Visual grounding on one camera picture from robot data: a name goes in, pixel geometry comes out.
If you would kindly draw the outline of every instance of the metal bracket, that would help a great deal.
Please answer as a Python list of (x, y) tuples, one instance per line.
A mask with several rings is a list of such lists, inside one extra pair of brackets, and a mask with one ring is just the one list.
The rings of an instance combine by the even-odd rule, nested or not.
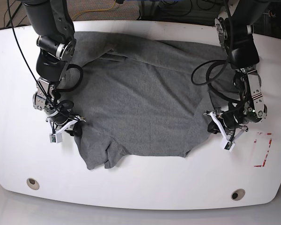
[(76, 39), (71, 40), (61, 52), (60, 59), (62, 61), (70, 62), (75, 51)]
[[(42, 78), (39, 78), (37, 82), (38, 84), (40, 83), (42, 85), (47, 94), (49, 90), (49, 82), (43, 80)], [(46, 105), (46, 96), (43, 94), (38, 84), (37, 92), (33, 95), (33, 107), (38, 110), (43, 110)]]
[(222, 18), (219, 18), (219, 19), (215, 18), (214, 24), (215, 24), (215, 27), (216, 27), (217, 34), (219, 36), (219, 41), (220, 41), (221, 47), (222, 47), (222, 49), (225, 49), (224, 42), (225, 42), (225, 40), (227, 40), (228, 34), (227, 34), (225, 26), (223, 25), (223, 19)]
[(251, 96), (254, 104), (254, 110), (258, 118), (263, 117), (264, 102), (263, 95), (261, 93), (261, 79), (255, 68), (241, 69), (243, 73), (248, 75)]

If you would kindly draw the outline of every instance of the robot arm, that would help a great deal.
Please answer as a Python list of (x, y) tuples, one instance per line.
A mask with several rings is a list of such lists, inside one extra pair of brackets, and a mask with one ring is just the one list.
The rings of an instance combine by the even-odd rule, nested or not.
[(71, 89), (57, 89), (59, 82), (69, 68), (79, 70), (81, 78), (83, 70), (70, 64), (76, 40), (74, 39), (74, 25), (67, 11), (66, 0), (20, 0), (25, 8), (30, 23), (39, 35), (37, 45), (40, 54), (37, 59), (37, 92), (33, 96), (34, 108), (44, 110), (48, 115), (47, 121), (52, 127), (51, 142), (61, 142), (61, 131), (70, 135), (81, 136), (81, 129), (76, 126), (83, 120), (79, 115), (72, 115), (73, 102), (63, 100), (59, 102), (61, 92)]
[[(66, 0), (20, 1), (25, 7), (33, 29), (39, 35), (37, 45), (41, 49), (37, 60), (37, 72), (40, 78), (37, 85), (38, 90), (33, 98), (34, 107), (45, 110), (48, 114), (48, 121), (53, 130), (51, 142), (59, 142), (59, 137), (54, 133), (55, 123), (59, 125), (59, 129), (74, 132), (71, 128), (63, 127), (71, 124), (73, 128), (71, 123), (73, 117), (68, 116), (73, 103), (64, 107), (65, 101), (58, 102), (60, 94), (57, 91), (57, 86), (69, 68), (74, 53), (76, 40), (74, 39), (73, 22), (67, 11)], [(215, 122), (208, 126), (208, 131), (211, 133), (221, 130), (226, 133), (222, 134), (223, 136), (231, 135), (232, 138), (226, 138), (227, 146), (233, 146), (232, 141), (236, 128), (244, 130), (243, 124), (249, 121), (259, 122), (266, 116), (266, 106), (263, 103), (260, 89), (261, 79), (255, 68), (259, 63), (259, 56), (253, 41), (252, 24), (268, 5), (268, 1), (263, 2), (262, 0), (231, 0), (229, 2), (231, 20), (228, 18), (227, 11), (220, 13), (218, 19), (215, 20), (221, 46), (229, 55), (231, 67), (236, 72), (234, 83), (241, 93), (241, 101), (238, 106), (235, 108), (232, 103), (229, 103), (231, 112), (213, 115)], [(233, 25), (233, 38), (230, 35), (231, 24)], [(220, 121), (223, 129), (219, 129), (218, 121), (215, 119)]]

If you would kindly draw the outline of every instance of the red marking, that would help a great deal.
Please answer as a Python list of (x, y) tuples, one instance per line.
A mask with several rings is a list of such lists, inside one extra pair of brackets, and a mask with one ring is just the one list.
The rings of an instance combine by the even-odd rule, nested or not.
[(267, 156), (268, 156), (268, 152), (269, 152), (270, 150), (268, 150), (267, 151), (267, 154), (266, 154), (266, 158), (264, 159), (264, 161), (263, 161), (263, 165), (262, 165), (262, 167), (264, 167), (265, 166), (265, 164), (266, 164), (266, 159), (267, 159)]
[[(268, 148), (270, 148), (271, 147), (271, 144), (272, 144), (272, 138), (270, 139), (270, 141), (268, 142)], [(268, 149), (267, 150), (267, 152), (266, 152), (266, 157), (265, 157), (265, 159), (264, 159), (264, 161), (263, 161), (263, 164), (262, 165), (255, 165), (254, 167), (264, 167), (265, 165), (266, 165), (266, 159), (267, 159), (267, 156), (268, 156), (268, 153), (269, 153), (269, 151), (270, 151), (270, 149)]]

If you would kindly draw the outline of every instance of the gray t-shirt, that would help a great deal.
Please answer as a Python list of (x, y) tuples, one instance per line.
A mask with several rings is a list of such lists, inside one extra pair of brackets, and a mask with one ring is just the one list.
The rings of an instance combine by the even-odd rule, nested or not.
[[(130, 154), (186, 157), (209, 137), (211, 119), (203, 113), (222, 102), (212, 101), (207, 86), (192, 85), (190, 77), (199, 64), (226, 58), (219, 47), (100, 32), (77, 32), (75, 38), (72, 63), (83, 67), (84, 79), (63, 98), (86, 118), (82, 138), (75, 140), (88, 169), (112, 168)], [(206, 69), (196, 82), (205, 81)], [(233, 76), (226, 69), (214, 86), (236, 92)], [(77, 77), (71, 69), (64, 86)]]

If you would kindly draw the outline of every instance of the floor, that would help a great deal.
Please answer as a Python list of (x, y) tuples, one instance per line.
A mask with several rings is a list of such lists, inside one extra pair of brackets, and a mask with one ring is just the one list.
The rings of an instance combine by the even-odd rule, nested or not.
[[(18, 5), (19, 1), (11, 6), (11, 13), (13, 13)], [(102, 9), (110, 8), (113, 5), (113, 0), (67, 0), (67, 6), (69, 14), (72, 17), (78, 12), (89, 9)], [(0, 28), (4, 26), (4, 13), (7, 10), (7, 2), (5, 0), (0, 0)], [(13, 23), (14, 26), (21, 24), (29, 25), (29, 20), (26, 16), (23, 7), (20, 8), (16, 14)], [(110, 11), (105, 12), (92, 12), (80, 16), (77, 20), (136, 20), (139, 17), (139, 7), (137, 1), (126, 0), (122, 5), (116, 4), (115, 7)], [(8, 13), (5, 15), (5, 24), (9, 21)]]

